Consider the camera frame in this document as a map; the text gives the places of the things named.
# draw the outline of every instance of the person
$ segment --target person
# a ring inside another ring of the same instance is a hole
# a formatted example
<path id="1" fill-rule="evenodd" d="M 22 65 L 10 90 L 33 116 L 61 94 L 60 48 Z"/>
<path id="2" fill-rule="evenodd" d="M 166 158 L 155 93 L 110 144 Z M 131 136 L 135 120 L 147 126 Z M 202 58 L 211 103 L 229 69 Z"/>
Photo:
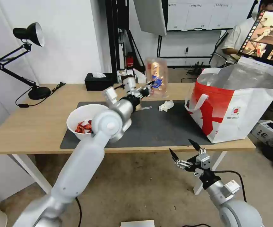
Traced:
<path id="1" fill-rule="evenodd" d="M 261 0 L 259 10 L 273 10 L 273 0 Z M 235 59 L 231 55 L 237 55 L 243 45 L 247 35 L 249 34 L 256 17 L 250 17 L 241 24 L 235 26 L 223 44 L 219 46 L 216 53 L 227 59 L 229 64 L 234 64 Z M 211 59 L 211 67 L 221 67 L 225 64 L 225 60 L 217 55 Z"/>

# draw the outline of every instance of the black desk mat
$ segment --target black desk mat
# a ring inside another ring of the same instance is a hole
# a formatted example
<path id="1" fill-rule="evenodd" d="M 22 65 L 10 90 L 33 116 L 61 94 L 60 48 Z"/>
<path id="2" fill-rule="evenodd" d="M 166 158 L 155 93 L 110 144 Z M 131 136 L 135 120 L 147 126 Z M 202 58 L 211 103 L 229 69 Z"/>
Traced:
<path id="1" fill-rule="evenodd" d="M 143 107 L 152 108 L 133 113 L 132 124 L 123 137 L 115 143 L 108 143 L 106 147 L 187 146 L 191 145 L 188 139 L 200 145 L 212 144 L 185 109 L 184 100 L 174 101 L 174 107 L 168 112 L 159 111 L 159 106 L 164 102 L 143 101 Z M 106 105 L 105 102 L 80 102 L 77 108 L 94 103 Z M 80 140 L 67 129 L 60 148 L 74 149 L 79 142 Z"/>

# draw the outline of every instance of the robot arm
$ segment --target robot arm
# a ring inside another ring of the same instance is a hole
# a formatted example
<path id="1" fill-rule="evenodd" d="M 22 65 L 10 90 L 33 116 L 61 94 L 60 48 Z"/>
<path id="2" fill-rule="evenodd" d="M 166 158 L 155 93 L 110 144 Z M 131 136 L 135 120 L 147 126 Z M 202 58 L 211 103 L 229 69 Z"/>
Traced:
<path id="1" fill-rule="evenodd" d="M 211 159 L 206 149 L 190 140 L 199 154 L 187 161 L 180 160 L 171 150 L 175 165 L 188 172 L 193 172 L 203 183 L 211 201 L 219 211 L 219 216 L 225 227 L 264 227 L 259 212 L 244 201 L 234 200 L 240 186 L 234 181 L 224 184 L 220 177 L 210 170 Z"/>
<path id="2" fill-rule="evenodd" d="M 13 227 L 59 227 L 59 216 L 88 185 L 104 158 L 104 148 L 119 140 L 131 125 L 131 114 L 143 97 L 149 96 L 152 82 L 136 89 L 135 79 L 123 80 L 127 96 L 117 101 L 113 87 L 103 93 L 109 109 L 92 119 L 94 137 L 79 142 L 62 168 L 51 192 L 31 202 Z"/>

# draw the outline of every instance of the snack package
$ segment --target snack package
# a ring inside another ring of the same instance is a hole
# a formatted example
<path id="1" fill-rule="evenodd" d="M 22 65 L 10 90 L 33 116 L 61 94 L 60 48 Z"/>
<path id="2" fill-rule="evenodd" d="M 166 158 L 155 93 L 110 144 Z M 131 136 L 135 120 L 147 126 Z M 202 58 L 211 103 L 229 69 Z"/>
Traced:
<path id="1" fill-rule="evenodd" d="M 168 68 L 167 62 L 162 58 L 146 59 L 147 82 L 154 81 L 151 95 L 167 97 Z"/>

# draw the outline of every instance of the screen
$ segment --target screen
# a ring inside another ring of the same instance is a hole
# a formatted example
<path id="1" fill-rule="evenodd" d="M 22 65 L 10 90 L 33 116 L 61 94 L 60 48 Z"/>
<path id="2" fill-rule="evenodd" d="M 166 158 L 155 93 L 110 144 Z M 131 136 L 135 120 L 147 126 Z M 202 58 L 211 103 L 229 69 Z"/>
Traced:
<path id="1" fill-rule="evenodd" d="M 273 11 L 259 13 L 239 53 L 273 61 Z"/>

